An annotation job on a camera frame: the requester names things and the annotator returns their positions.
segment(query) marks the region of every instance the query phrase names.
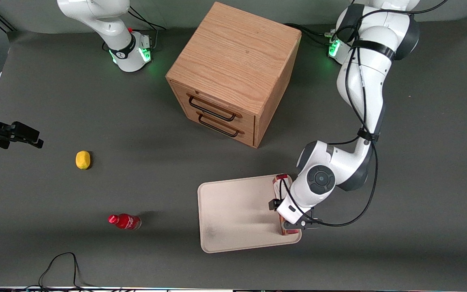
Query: plastic bottle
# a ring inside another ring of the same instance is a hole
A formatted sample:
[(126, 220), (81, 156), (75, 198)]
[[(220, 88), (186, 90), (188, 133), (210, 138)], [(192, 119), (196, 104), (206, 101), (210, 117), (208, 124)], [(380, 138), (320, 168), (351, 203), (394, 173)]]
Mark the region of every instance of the plastic bottle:
[(107, 219), (111, 224), (115, 224), (120, 229), (138, 229), (141, 226), (141, 219), (138, 216), (129, 214), (111, 215)]

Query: drawer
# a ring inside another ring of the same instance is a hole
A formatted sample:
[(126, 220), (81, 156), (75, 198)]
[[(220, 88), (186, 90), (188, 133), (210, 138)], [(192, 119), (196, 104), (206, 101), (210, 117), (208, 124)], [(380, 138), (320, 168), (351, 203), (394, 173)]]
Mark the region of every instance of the drawer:
[(187, 113), (187, 117), (213, 131), (253, 147), (253, 129), (234, 128), (231, 125), (226, 124), (224, 121), (218, 120), (217, 118), (207, 115), (201, 111), (192, 111)]
[(217, 102), (213, 100), (213, 97), (202, 92), (197, 92), (176, 83), (172, 83), (172, 85), (187, 115), (199, 111), (233, 128), (253, 131), (255, 121), (253, 115), (235, 109), (227, 109), (226, 106), (218, 105)]

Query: drawer handle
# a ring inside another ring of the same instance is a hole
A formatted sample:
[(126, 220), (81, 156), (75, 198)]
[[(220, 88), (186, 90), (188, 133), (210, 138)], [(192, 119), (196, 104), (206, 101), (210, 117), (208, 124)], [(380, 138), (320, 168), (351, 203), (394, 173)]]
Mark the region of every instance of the drawer handle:
[(192, 103), (192, 101), (194, 100), (194, 97), (189, 95), (190, 98), (189, 98), (189, 104), (191, 104), (192, 107), (195, 107), (196, 109), (199, 109), (201, 111), (204, 111), (205, 113), (209, 114), (209, 115), (213, 115), (215, 116), (216, 118), (220, 118), (221, 120), (225, 120), (226, 122), (231, 122), (232, 120), (234, 120), (235, 118), (235, 114), (232, 114), (232, 117), (231, 118), (227, 118), (225, 116), (222, 116), (220, 114), (216, 114), (214, 113), (213, 111), (209, 111), (208, 109), (205, 109), (204, 107), (200, 107), (199, 105), (196, 105), (194, 103)]
[(198, 118), (199, 123), (206, 126), (206, 127), (211, 128), (212, 130), (218, 131), (219, 133), (227, 135), (228, 137), (231, 137), (231, 138), (235, 138), (239, 134), (239, 130), (237, 130), (237, 131), (235, 131), (235, 133), (231, 134), (231, 133), (228, 133), (227, 131), (223, 131), (222, 129), (214, 127), (214, 126), (210, 125), (208, 122), (202, 121), (201, 120), (202, 117), (203, 117), (203, 115), (200, 114), (199, 118)]

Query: yellow lemon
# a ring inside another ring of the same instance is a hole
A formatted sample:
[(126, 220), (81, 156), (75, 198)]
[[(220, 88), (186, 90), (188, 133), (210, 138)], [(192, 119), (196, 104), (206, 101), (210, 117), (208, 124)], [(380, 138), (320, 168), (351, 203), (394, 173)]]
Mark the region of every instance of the yellow lemon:
[(75, 158), (75, 164), (78, 168), (82, 170), (87, 170), (87, 168), (91, 164), (91, 157), (89, 156), (89, 152), (80, 151), (79, 153), (77, 153), (77, 157)]

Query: bottle cap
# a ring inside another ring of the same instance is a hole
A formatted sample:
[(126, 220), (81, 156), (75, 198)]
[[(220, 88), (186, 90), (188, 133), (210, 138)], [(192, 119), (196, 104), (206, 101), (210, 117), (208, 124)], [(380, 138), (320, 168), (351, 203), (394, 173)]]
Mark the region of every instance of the bottle cap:
[(116, 224), (118, 222), (118, 216), (117, 215), (111, 215), (107, 219), (107, 221), (111, 224)]

